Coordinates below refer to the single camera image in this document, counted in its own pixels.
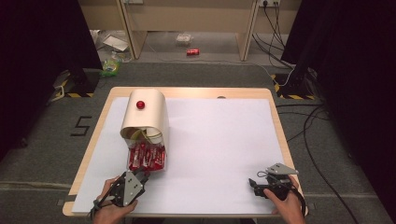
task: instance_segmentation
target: cable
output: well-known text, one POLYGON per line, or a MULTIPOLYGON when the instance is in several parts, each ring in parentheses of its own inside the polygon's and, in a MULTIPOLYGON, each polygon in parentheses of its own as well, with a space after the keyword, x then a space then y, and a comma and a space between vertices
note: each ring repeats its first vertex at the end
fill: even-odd
POLYGON ((353 218, 355 223, 359 223, 358 220, 355 218, 355 216, 353 215, 352 211, 350 210, 350 208, 347 206, 347 204, 344 202, 344 200, 341 198, 340 194, 337 192, 337 190, 335 190, 335 188, 330 184, 330 182, 327 180, 327 178, 324 176, 324 174, 320 171, 320 169, 318 168, 317 163, 315 162, 314 157, 311 154, 311 150, 308 146, 307 140, 306 140, 306 124, 307 122, 310 120, 311 116, 322 107, 322 105, 318 106, 317 108, 315 108, 309 115, 309 117, 305 120, 304 123, 304 143, 305 143, 305 148, 306 151, 308 152, 309 158, 311 159, 313 165, 315 166, 315 169, 318 171, 319 175, 323 178, 323 180, 326 182, 326 184, 330 187, 330 189, 332 189, 332 192, 334 192, 334 194, 337 196, 337 198, 340 200, 340 202, 343 204, 343 206, 346 208, 346 210, 348 211, 348 213, 351 215, 351 217, 353 218))
POLYGON ((281 69, 292 69, 292 67, 291 67, 290 65, 288 65, 288 64, 286 64, 285 62, 283 62, 283 61, 281 61, 280 59, 278 59, 273 53, 271 53, 271 51, 265 49, 265 48, 259 43, 259 41, 256 39, 256 37, 255 37, 254 35, 252 35, 252 37, 253 37, 254 41, 256 42, 256 44, 259 46, 259 48, 260 48, 262 51, 264 51, 265 53, 267 53, 269 57, 274 58, 274 59, 277 60, 279 63, 282 63, 283 65, 286 66, 286 67, 278 67, 278 66, 275 66, 275 65, 272 64, 271 59, 270 59, 270 63, 271 63, 271 65, 272 65, 273 67, 281 68, 281 69))
POLYGON ((283 48, 285 48, 285 45, 283 44, 283 41, 282 41, 282 37, 280 36, 280 34, 277 33, 276 28, 272 24, 271 19, 270 19, 270 17, 267 14, 266 6, 264 6, 264 14, 267 17, 267 20, 270 22, 271 28, 274 31, 274 38, 279 42, 279 44, 281 44, 283 46, 283 48))
MULTIPOLYGON (((270 44, 268 44, 267 42, 265 42, 264 40, 262 40, 258 34, 256 34, 256 36, 257 36, 257 38, 258 38, 263 44, 268 45, 268 46, 271 46, 270 44)), ((273 47, 274 49, 279 49, 279 50, 282 50, 282 51, 283 51, 282 48, 278 48, 277 46, 272 46, 272 47, 273 47)))

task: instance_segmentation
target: yellow black warning tape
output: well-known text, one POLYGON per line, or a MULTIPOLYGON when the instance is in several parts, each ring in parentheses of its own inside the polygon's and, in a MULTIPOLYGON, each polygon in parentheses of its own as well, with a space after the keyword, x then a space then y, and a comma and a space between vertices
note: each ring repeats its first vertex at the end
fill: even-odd
POLYGON ((314 100, 315 97, 310 92, 296 92, 294 94, 285 94, 283 91, 287 88, 286 86, 279 86, 278 82, 276 81, 276 75, 271 75, 271 78, 274 81, 274 88, 276 91, 276 95, 279 98, 283 99, 293 99, 293 100, 314 100))
MULTIPOLYGON (((67 75, 67 77, 64 79, 64 82, 62 82, 61 86, 65 87, 67 84, 67 81, 70 78, 70 74, 67 75)), ((56 97, 61 96, 62 93, 58 92, 56 93, 56 97)), ((64 97, 73 97, 73 98, 79 98, 79 97, 93 97, 93 92, 65 92, 64 97)))

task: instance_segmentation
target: table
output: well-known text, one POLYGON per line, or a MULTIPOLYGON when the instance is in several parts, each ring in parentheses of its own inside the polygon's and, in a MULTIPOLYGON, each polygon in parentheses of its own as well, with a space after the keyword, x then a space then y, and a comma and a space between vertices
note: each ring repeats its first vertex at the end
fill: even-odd
MULTIPOLYGON (((248 59, 251 35, 274 31, 259 8, 260 0, 78 0, 91 30, 123 30, 134 59, 139 59, 148 31, 235 33, 241 61, 248 59)), ((281 34, 288 34, 301 0, 284 0, 279 7, 281 34)), ((276 11, 268 7, 275 25, 276 11)))
MULTIPOLYGON (((89 143, 84 158, 78 169, 75 181, 72 188, 69 191, 69 197, 73 197, 78 194, 78 190, 81 186, 83 177, 87 171, 87 167, 90 163, 92 153, 95 149, 95 145, 98 141, 100 132, 104 126, 107 113, 114 99, 117 97, 128 97, 131 91, 137 88, 149 88, 149 87, 116 87, 113 88, 107 97, 105 106, 102 114, 97 122, 95 130, 92 134, 91 142, 89 143)), ((218 97, 226 98, 249 98, 249 99, 268 99, 271 107, 271 115, 276 129, 277 141, 279 143, 281 154, 284 158, 284 162, 291 168, 294 168, 293 161, 291 159, 288 144, 286 142, 285 135, 283 134, 282 126, 276 112, 276 107, 272 94, 267 89, 251 89, 251 88, 168 88, 168 87, 155 87, 155 89, 161 91, 166 98, 206 98, 214 99, 218 97)), ((64 204, 64 214, 70 217, 83 217, 86 214, 76 214, 72 212, 74 201, 66 202, 64 204)))
POLYGON ((248 54, 257 0, 145 0, 121 4, 134 56, 139 58, 148 31, 236 33, 239 56, 248 54))

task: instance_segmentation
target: power outlet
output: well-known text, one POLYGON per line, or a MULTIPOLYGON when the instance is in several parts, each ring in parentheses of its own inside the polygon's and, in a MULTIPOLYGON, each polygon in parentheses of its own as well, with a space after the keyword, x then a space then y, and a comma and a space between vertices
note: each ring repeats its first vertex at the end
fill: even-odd
POLYGON ((260 0, 260 7, 264 7, 264 1, 267 1, 267 7, 279 7, 280 5, 280 0, 260 0))

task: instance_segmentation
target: white paper sheet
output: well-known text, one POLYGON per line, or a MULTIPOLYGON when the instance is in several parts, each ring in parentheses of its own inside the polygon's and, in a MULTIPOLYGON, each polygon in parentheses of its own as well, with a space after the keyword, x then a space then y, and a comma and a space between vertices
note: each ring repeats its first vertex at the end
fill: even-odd
MULTIPOLYGON (((88 213, 106 179, 125 171, 128 147, 120 136, 127 97, 116 98, 92 153, 73 206, 88 213)), ((248 183, 257 172, 284 163, 269 102, 263 99, 166 99, 167 168, 152 173, 134 213, 143 215, 271 214, 269 200, 248 183)))

